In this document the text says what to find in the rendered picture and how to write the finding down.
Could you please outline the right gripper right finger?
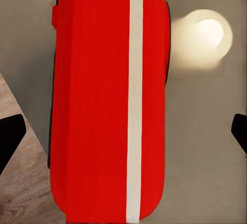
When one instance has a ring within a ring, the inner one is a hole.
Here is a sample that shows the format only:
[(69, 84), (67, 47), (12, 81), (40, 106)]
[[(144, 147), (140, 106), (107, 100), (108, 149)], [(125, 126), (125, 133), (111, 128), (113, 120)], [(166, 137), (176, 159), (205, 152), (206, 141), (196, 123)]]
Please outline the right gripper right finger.
[(247, 154), (247, 115), (235, 115), (231, 132)]

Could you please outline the radio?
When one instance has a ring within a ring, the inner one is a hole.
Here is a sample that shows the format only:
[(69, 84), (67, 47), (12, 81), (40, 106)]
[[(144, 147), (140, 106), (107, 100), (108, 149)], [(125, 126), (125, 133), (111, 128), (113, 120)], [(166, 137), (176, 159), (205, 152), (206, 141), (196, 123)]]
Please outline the radio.
[(47, 167), (66, 223), (138, 223), (162, 198), (169, 9), (165, 0), (52, 7)]

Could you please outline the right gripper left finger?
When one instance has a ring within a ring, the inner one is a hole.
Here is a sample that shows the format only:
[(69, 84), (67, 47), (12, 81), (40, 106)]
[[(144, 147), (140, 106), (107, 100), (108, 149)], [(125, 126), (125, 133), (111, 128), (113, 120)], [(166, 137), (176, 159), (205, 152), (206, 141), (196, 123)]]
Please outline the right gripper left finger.
[(0, 119), (0, 174), (26, 134), (22, 114)]

